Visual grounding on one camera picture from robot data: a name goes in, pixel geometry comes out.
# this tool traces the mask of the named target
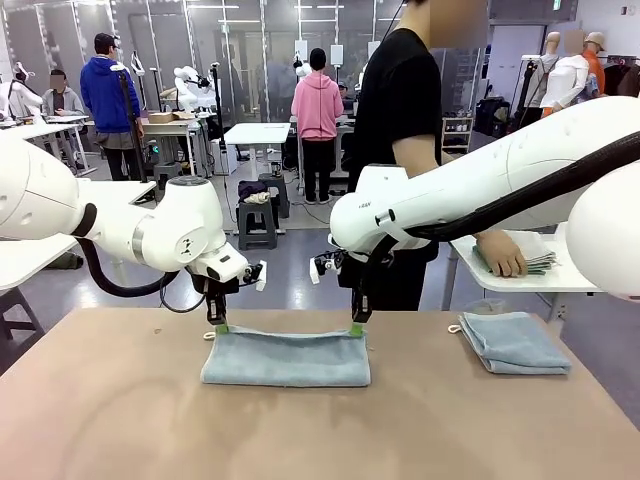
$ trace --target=gray plastic stool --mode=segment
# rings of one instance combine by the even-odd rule
[[[256,216],[256,222],[258,221],[258,215],[262,217],[266,232],[249,232],[249,222],[247,219],[251,214]],[[253,243],[266,243],[267,248],[276,248],[278,246],[278,232],[276,231],[276,225],[273,221],[271,200],[260,205],[240,202],[238,208],[238,230],[240,235],[238,239],[238,246],[240,247],[240,250],[248,250],[249,244]]]
[[[4,314],[11,308],[20,305],[27,315],[31,319],[31,323],[28,322],[10,322],[4,319]],[[30,330],[44,334],[44,330],[38,322],[36,314],[33,313],[27,299],[24,298],[22,292],[18,288],[12,288],[0,295],[0,330],[4,333],[7,340],[13,340],[13,334],[11,330]]]
[[[153,179],[156,181],[156,201],[160,201],[164,197],[164,189],[167,182],[180,175],[181,172],[182,165],[178,162],[153,166]]]
[[[258,180],[264,183],[268,188],[276,188],[280,205],[278,206],[278,214],[280,218],[289,218],[289,195],[287,194],[287,184],[284,176],[274,177],[270,173],[261,173]]]

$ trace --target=cap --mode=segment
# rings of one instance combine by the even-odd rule
[[[605,41],[604,33],[592,32],[589,35],[587,35],[587,38],[585,38],[584,43],[595,43],[599,45],[600,48],[604,51],[606,50],[604,47],[604,41]]]
[[[108,33],[99,33],[93,39],[93,46],[97,50],[104,50],[105,48],[113,47],[118,48],[116,45],[116,40],[118,37],[114,35],[109,35]]]

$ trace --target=stack of towels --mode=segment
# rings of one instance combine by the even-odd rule
[[[513,241],[520,247],[522,256],[527,261],[529,267],[529,275],[546,275],[556,263],[555,252],[549,250],[547,245],[542,241],[542,236],[536,232],[506,232]],[[476,256],[486,265],[482,253],[478,247],[473,247]]]

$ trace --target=blue towel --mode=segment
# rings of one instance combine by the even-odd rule
[[[366,387],[371,383],[366,338],[262,333],[229,327],[216,335],[203,383],[271,387]]]
[[[571,362],[526,313],[460,317],[460,327],[492,373],[567,375]]]

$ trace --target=fluorescent light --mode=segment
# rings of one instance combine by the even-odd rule
[[[218,23],[260,23],[260,20],[218,20]]]
[[[222,10],[227,9],[227,8],[240,8],[239,5],[226,5],[226,6],[222,6],[222,5],[189,5],[189,8],[211,8],[211,9],[215,9],[215,10]]]

